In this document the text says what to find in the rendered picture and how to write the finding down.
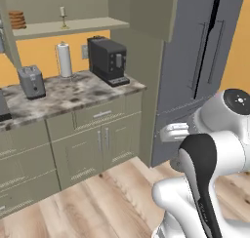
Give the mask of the beige cupboard door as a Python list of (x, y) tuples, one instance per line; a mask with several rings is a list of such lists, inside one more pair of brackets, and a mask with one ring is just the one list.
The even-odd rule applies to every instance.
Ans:
[(103, 170), (98, 131), (89, 129), (52, 143), (62, 189), (92, 177)]
[[(105, 170), (139, 154), (141, 116), (138, 112), (102, 125)], [(105, 145), (105, 128), (109, 128), (109, 149)]]

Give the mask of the white paper towel roll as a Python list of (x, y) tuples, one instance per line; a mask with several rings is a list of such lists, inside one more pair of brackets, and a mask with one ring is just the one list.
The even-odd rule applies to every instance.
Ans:
[(57, 45), (61, 77), (68, 78), (72, 76), (71, 58), (69, 45), (61, 42)]

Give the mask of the black coffee machine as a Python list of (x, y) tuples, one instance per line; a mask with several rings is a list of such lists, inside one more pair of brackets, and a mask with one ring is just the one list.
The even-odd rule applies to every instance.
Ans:
[(130, 83), (124, 76), (126, 69), (127, 49), (103, 36), (87, 39), (89, 69), (111, 87)]

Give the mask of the beige cabinet door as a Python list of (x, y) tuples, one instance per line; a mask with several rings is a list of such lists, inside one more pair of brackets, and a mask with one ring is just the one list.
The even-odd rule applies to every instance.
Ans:
[(0, 19), (3, 24), (4, 48), (5, 54), (16, 69), (21, 68), (21, 59), (19, 56), (16, 39), (11, 27), (9, 13), (6, 6), (6, 0), (0, 0)]
[(178, 0), (130, 0), (130, 26), (170, 42), (177, 6)]

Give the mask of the grey toaster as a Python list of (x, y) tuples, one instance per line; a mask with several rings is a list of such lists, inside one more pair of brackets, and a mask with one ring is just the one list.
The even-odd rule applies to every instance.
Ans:
[(43, 75), (36, 65), (23, 66), (18, 70), (21, 88), (28, 99), (46, 96)]

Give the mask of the beige open wall cabinet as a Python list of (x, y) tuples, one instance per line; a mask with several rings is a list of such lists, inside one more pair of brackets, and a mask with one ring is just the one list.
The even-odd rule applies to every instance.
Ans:
[[(128, 20), (109, 13), (108, 0), (6, 0), (6, 6), (8, 13), (24, 14), (26, 28), (13, 29), (16, 41), (129, 26)], [(61, 29), (62, 6), (69, 29)]]

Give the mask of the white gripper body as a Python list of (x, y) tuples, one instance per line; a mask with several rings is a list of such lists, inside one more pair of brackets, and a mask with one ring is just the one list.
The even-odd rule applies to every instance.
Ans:
[(160, 139), (162, 142), (184, 139), (188, 135), (187, 123), (172, 123), (160, 130)]

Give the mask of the beige drawer front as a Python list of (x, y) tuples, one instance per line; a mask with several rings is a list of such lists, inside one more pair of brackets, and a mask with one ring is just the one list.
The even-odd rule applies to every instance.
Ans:
[(0, 158), (5, 158), (49, 142), (44, 121), (0, 132)]
[[(112, 113), (100, 118), (93, 118), (93, 115), (111, 110)], [(93, 127), (103, 122), (119, 118), (125, 114), (125, 99), (118, 98), (109, 100), (102, 104), (93, 105), (88, 108), (76, 110), (74, 112), (75, 129)]]
[(55, 169), (49, 144), (0, 159), (0, 190)]
[(39, 202), (59, 191), (60, 186), (55, 171), (2, 190), (0, 191), (0, 218)]

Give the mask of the white candle on brass holder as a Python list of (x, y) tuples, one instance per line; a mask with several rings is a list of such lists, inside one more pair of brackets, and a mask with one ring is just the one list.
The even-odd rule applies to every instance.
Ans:
[(66, 14), (64, 6), (60, 7), (61, 18), (62, 18), (62, 27), (61, 29), (69, 29), (69, 26), (65, 22)]

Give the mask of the grey fridge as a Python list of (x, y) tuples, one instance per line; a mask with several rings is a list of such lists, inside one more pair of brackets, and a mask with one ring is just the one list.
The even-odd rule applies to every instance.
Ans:
[[(158, 93), (157, 113), (151, 165), (153, 167), (175, 157), (179, 143), (162, 142), (160, 130), (168, 124), (185, 122), (206, 100), (217, 93), (225, 71), (232, 38), (243, 0), (178, 0), (178, 8), (172, 40), (164, 45)], [(225, 20), (224, 69), (218, 85), (208, 83), (209, 36), (216, 20)], [(206, 22), (206, 34), (196, 87), (191, 89), (202, 26)]]

